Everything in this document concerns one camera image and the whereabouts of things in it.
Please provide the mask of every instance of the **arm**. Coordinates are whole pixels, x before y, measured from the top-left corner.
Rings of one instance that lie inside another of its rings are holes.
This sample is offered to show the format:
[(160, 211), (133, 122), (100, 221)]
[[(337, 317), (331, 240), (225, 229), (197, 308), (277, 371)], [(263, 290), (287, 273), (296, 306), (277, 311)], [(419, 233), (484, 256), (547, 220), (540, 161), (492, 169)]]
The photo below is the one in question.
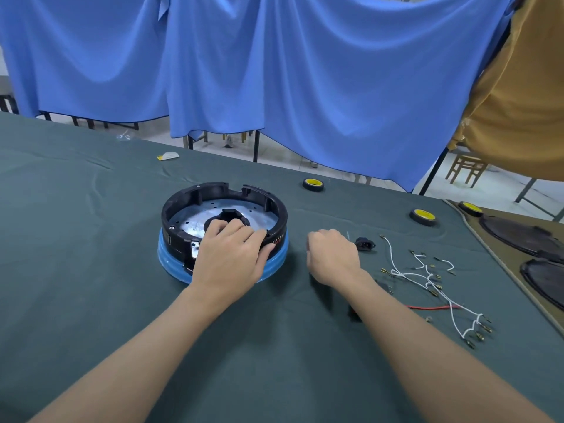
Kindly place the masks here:
[(72, 385), (31, 423), (140, 423), (200, 334), (261, 277), (273, 244), (240, 220), (215, 220), (192, 284), (148, 327)]
[(307, 264), (358, 313), (430, 423), (553, 421), (467, 350), (384, 292), (336, 230), (310, 233)]

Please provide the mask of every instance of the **red wire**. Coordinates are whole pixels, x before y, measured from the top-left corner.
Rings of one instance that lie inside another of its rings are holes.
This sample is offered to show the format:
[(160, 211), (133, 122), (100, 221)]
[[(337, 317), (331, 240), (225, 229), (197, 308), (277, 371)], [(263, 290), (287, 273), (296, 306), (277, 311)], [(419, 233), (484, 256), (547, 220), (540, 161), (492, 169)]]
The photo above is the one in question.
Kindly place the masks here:
[[(411, 305), (411, 306), (408, 305), (407, 307), (408, 307), (408, 308), (411, 308), (411, 309), (414, 309), (414, 310), (448, 310), (448, 309), (451, 308), (450, 305), (448, 305), (448, 306), (447, 306), (447, 305), (446, 305), (446, 306), (440, 305), (439, 307), (419, 307), (419, 306), (417, 306), (417, 305), (414, 305), (414, 306), (413, 306), (413, 305)], [(457, 305), (453, 305), (452, 308), (460, 308), (460, 306), (459, 306), (459, 305), (458, 305), (458, 306), (457, 306)]]

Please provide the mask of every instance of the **hand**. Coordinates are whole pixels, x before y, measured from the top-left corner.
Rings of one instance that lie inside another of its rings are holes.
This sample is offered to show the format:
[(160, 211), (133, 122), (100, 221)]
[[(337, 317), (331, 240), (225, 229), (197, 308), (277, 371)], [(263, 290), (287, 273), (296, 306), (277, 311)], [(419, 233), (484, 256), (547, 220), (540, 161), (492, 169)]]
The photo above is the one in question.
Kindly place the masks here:
[(362, 272), (356, 245), (337, 230), (307, 235), (307, 268), (318, 282), (334, 288)]
[(261, 249), (266, 230), (255, 231), (234, 219), (213, 220), (200, 243), (192, 283), (186, 291), (201, 294), (218, 315), (260, 279), (275, 244)]

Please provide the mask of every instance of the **tiled floor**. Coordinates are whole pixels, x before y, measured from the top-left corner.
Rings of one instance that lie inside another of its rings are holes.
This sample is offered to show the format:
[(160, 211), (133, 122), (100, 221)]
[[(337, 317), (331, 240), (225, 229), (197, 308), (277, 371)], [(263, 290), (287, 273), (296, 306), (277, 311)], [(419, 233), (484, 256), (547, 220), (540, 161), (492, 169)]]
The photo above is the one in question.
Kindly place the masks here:
[[(54, 121), (72, 124), (70, 117), (56, 114), (52, 115), (52, 117)], [(86, 127), (86, 121), (82, 120), (82, 122), (82, 126)], [(104, 130), (102, 124), (98, 122), (96, 122), (96, 128)], [(125, 129), (123, 127), (110, 125), (108, 132), (118, 135), (122, 134), (124, 130)], [(133, 133), (140, 139), (161, 142), (175, 147), (182, 147), (183, 145), (181, 139), (172, 139), (170, 137), (168, 118), (141, 123), (140, 131), (134, 131)], [(234, 134), (232, 137), (234, 142), (233, 148), (224, 147), (225, 141), (222, 139), (221, 135), (209, 134), (208, 143), (205, 143), (203, 140), (195, 142), (194, 150), (252, 161), (254, 138), (250, 137), (245, 143), (242, 143), (240, 134)], [(353, 174), (337, 171), (326, 166), (319, 166), (317, 169), (314, 169), (311, 167), (308, 160), (286, 149), (284, 146), (278, 144), (265, 135), (261, 135), (258, 161), (259, 163), (299, 170), (314, 175), (324, 175), (326, 177), (334, 177), (347, 181), (354, 181), (355, 179)], [(524, 201), (516, 204), (514, 200), (523, 189), (524, 185), (497, 168), (486, 171), (478, 180), (474, 188), (470, 188), (468, 184), (464, 184), (467, 175), (464, 171), (461, 172), (454, 184), (450, 184), (449, 180), (445, 179), (445, 176), (453, 161), (454, 155), (447, 155), (447, 158), (444, 160), (435, 179), (429, 187), (427, 196), (434, 197), (436, 199), (451, 199), (455, 201), (465, 200), (478, 206), (534, 216), (535, 218), (551, 219), (549, 215)], [(361, 177), (360, 181), (364, 183), (365, 177)], [(419, 182), (415, 188), (415, 192), (418, 192), (421, 189), (424, 181), (425, 178)], [(397, 184), (380, 179), (372, 179), (370, 186), (403, 191)], [(564, 206), (563, 203), (557, 202), (550, 197), (535, 191), (534, 189), (529, 191), (527, 197), (553, 213), (558, 213)]]

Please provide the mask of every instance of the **dark green tablecloth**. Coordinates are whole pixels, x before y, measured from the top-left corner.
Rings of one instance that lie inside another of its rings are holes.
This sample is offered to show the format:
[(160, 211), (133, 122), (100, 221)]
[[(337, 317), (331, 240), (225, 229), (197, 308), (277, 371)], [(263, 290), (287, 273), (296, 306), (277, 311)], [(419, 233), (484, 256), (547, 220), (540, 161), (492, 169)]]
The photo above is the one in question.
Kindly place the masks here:
[[(202, 335), (149, 421), (419, 421), (344, 299), (310, 284), (307, 232), (336, 228), (377, 243), (363, 267), (406, 304), (439, 299), (380, 272), (391, 265), (379, 234), (401, 270), (416, 264), (408, 249), (452, 261), (444, 290), (494, 321), (476, 357), (564, 422), (562, 337), (447, 204), (330, 178), (314, 193), (302, 172), (198, 151), (159, 162), (170, 149), (0, 113), (0, 421), (32, 416), (174, 300), (183, 285), (156, 256), (161, 207), (179, 189), (226, 181), (284, 201), (288, 257)], [(410, 220), (414, 207), (440, 226)], [(460, 341), (448, 312), (433, 319)]]

